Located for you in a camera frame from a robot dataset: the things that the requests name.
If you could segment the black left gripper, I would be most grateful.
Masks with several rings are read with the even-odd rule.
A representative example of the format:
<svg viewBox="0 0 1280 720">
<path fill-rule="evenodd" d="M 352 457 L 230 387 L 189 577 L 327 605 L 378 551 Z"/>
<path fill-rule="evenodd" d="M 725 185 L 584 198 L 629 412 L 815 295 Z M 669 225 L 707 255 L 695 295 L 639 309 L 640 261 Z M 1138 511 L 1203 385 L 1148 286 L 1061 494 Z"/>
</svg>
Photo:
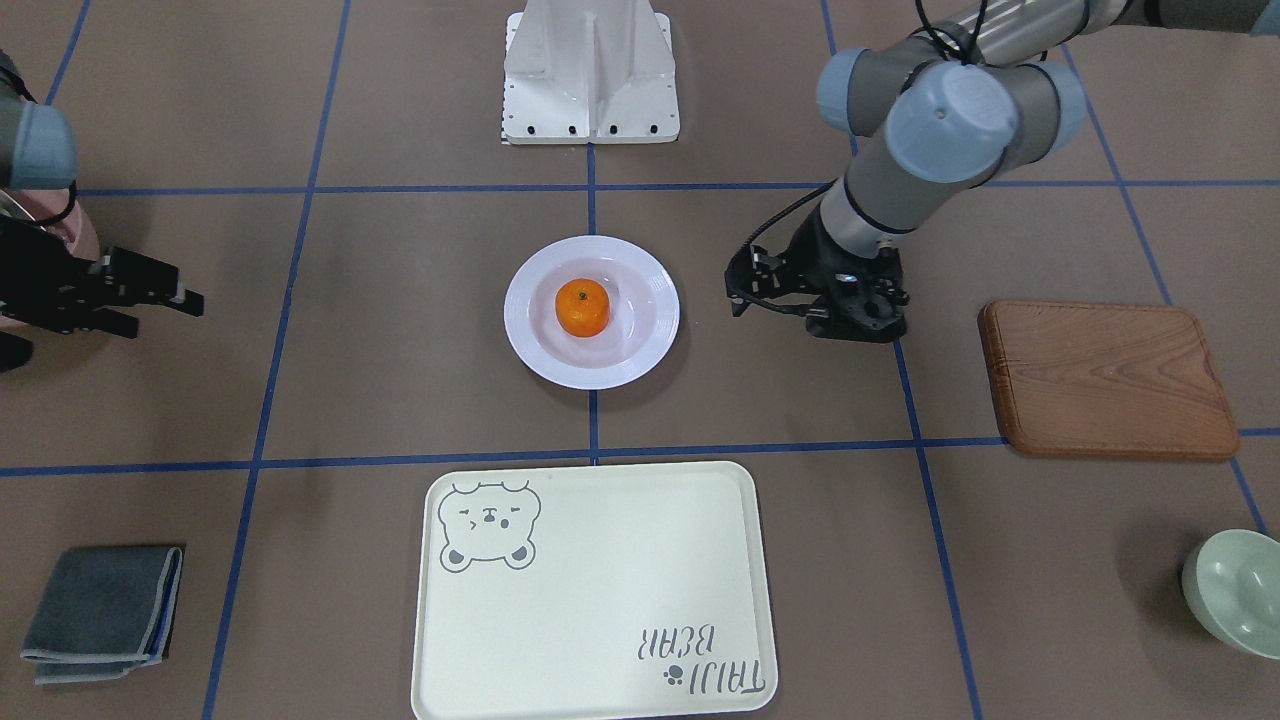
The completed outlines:
<svg viewBox="0 0 1280 720">
<path fill-rule="evenodd" d="M 774 258 L 744 245 L 724 269 L 731 313 L 750 306 L 806 318 L 806 331 L 824 340 L 892 343 L 908 332 L 900 251 L 874 247 L 870 258 L 849 252 L 831 238 L 818 210 L 795 231 Z"/>
</svg>

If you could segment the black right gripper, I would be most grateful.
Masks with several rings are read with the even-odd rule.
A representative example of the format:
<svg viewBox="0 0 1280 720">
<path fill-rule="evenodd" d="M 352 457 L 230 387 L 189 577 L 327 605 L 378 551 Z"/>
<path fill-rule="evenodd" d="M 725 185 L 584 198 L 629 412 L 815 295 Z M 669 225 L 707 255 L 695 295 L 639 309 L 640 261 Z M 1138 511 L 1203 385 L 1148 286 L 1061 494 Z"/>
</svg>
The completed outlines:
<svg viewBox="0 0 1280 720">
<path fill-rule="evenodd" d="M 58 334 L 101 332 L 136 340 L 140 320 L 110 307 L 164 306 L 189 316 L 205 314 L 205 297 L 191 290 L 180 270 L 122 247 L 86 258 L 70 252 L 63 238 L 13 217 L 3 218 L 3 316 Z"/>
</svg>

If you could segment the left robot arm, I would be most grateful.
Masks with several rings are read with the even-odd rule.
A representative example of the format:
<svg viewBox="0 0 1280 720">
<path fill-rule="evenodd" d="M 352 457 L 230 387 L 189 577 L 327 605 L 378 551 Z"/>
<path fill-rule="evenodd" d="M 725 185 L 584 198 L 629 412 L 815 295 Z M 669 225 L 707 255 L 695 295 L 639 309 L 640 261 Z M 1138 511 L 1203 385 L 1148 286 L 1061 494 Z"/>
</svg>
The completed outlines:
<svg viewBox="0 0 1280 720">
<path fill-rule="evenodd" d="M 805 196 L 786 250 L 750 234 L 724 270 L 731 313 L 797 316 L 826 340 L 891 343 L 908 331 L 899 241 L 950 199 L 1068 145 L 1085 91 L 1044 54 L 1114 26 L 1276 35 L 1275 1 L 978 1 L 891 47 L 836 53 L 823 120 L 858 141 L 846 170 Z"/>
</svg>

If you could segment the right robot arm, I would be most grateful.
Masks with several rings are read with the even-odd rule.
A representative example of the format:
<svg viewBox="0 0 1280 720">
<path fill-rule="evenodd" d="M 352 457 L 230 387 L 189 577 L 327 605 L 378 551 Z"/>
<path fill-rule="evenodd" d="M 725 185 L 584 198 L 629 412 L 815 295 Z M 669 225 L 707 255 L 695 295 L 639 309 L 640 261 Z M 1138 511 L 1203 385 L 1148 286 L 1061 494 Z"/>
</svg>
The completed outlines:
<svg viewBox="0 0 1280 720">
<path fill-rule="evenodd" d="M 67 117 L 38 102 L 3 56 L 3 325 L 58 334 L 100 331 L 133 340 L 127 307 L 155 305 L 202 316 L 205 297 L 172 264 L 102 246 L 78 200 L 76 136 Z"/>
</svg>

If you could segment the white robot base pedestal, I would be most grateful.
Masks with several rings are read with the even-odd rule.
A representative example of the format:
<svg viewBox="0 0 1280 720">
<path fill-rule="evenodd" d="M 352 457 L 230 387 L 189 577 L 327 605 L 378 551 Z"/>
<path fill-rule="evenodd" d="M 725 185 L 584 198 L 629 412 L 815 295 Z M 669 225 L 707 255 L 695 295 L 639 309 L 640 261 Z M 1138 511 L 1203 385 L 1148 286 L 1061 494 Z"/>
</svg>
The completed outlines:
<svg viewBox="0 0 1280 720">
<path fill-rule="evenodd" d="M 678 140 L 672 24 L 649 1 L 529 1 L 504 40 L 504 143 Z"/>
</svg>

